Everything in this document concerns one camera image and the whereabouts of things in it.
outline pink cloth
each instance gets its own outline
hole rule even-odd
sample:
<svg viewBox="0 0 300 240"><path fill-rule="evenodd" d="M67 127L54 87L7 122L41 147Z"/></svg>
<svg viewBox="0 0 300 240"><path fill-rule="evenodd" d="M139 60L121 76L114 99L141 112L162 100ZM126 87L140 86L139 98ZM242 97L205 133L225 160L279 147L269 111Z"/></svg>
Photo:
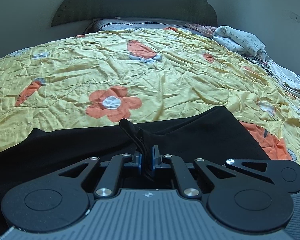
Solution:
<svg viewBox="0 0 300 240"><path fill-rule="evenodd" d="M188 28L200 32L203 36L208 38L212 38L213 32L217 29L216 27L211 27L209 25L202 26L200 24L192 24L192 23L186 23L186 26Z"/></svg>

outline pile of clothes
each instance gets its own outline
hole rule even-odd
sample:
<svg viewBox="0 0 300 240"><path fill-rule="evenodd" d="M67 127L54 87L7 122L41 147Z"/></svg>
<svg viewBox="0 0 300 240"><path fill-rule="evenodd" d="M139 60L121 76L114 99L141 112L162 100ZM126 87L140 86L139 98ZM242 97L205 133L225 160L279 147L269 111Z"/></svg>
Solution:
<svg viewBox="0 0 300 240"><path fill-rule="evenodd" d="M212 38L218 44L242 55L246 60L263 68L269 76L290 94L300 98L300 75L279 66L266 53L266 46L255 35L229 26L218 28L199 24L186 24L203 36Z"/></svg>

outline triangular cutout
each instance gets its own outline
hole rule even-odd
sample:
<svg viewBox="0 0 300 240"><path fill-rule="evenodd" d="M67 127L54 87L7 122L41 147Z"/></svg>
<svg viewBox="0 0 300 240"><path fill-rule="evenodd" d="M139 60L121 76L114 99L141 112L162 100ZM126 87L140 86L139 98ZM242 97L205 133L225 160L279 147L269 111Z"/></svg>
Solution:
<svg viewBox="0 0 300 240"><path fill-rule="evenodd" d="M235 175L228 173L224 170L220 170L215 166L208 165L207 168L218 178L218 179L227 179L233 178Z"/></svg>
<svg viewBox="0 0 300 240"><path fill-rule="evenodd" d="M59 176L69 177L69 178L76 178L80 175L81 172L88 166L88 163L83 163L79 166L76 166L68 171L64 171L63 173L59 174Z"/></svg>
<svg viewBox="0 0 300 240"><path fill-rule="evenodd" d="M242 166L245 166L247 168L250 168L250 169L253 169L256 171L266 172L268 164L267 163L248 163L248 162L246 162L246 163L242 163Z"/></svg>

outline bed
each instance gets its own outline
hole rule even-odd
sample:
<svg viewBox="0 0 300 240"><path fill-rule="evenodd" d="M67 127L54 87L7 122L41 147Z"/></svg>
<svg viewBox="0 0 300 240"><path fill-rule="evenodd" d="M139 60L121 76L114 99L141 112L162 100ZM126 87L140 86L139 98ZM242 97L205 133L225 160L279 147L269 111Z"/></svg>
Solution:
<svg viewBox="0 0 300 240"><path fill-rule="evenodd" d="M0 152L35 128L151 122L225 106L271 159L300 165L300 98L184 26L217 26L207 0L65 0L51 25L95 18L103 20L92 33L0 59Z"/></svg>

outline folded black fabric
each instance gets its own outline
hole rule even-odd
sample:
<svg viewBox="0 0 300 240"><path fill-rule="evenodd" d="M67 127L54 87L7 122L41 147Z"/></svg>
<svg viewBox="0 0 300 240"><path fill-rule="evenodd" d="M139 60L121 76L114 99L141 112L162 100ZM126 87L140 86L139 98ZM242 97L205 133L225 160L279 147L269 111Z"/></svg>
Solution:
<svg viewBox="0 0 300 240"><path fill-rule="evenodd" d="M91 156L108 161L117 154L134 154L138 148L149 161L153 145L159 146L160 154L178 155L185 162L199 157L221 165L228 158L269 159L221 106L184 119L139 124L122 120L120 126L48 133L34 129L23 142L0 153L0 203L12 187ZM6 229L0 209L0 234Z"/></svg>

